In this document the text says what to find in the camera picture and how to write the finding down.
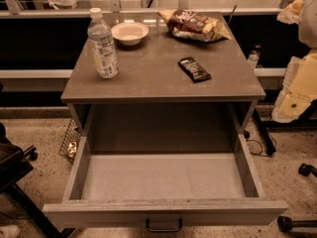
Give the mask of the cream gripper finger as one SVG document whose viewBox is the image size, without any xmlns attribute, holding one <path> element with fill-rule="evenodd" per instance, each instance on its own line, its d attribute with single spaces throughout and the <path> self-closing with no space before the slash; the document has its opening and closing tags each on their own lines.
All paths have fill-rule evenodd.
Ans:
<svg viewBox="0 0 317 238">
<path fill-rule="evenodd" d="M 277 20 L 284 24 L 300 24 L 301 12 L 306 0 L 294 0 L 277 15 Z"/>
</svg>

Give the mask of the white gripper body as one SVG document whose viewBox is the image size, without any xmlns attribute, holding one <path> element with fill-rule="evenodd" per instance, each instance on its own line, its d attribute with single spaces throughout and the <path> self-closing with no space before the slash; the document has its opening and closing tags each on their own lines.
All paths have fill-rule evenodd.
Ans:
<svg viewBox="0 0 317 238">
<path fill-rule="evenodd" d="M 303 59 L 291 58 L 271 118 L 278 123 L 294 121 L 316 99 L 317 49 L 312 49 Z"/>
</svg>

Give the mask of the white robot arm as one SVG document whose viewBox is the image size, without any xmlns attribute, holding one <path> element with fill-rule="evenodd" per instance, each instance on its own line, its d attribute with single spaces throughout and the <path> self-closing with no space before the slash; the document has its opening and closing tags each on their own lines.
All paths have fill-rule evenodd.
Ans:
<svg viewBox="0 0 317 238">
<path fill-rule="evenodd" d="M 271 113 L 273 121 L 290 123 L 317 99 L 317 0 L 295 0 L 277 15 L 277 20 L 297 24 L 299 41 L 310 48 L 303 59 L 290 59 Z"/>
</svg>

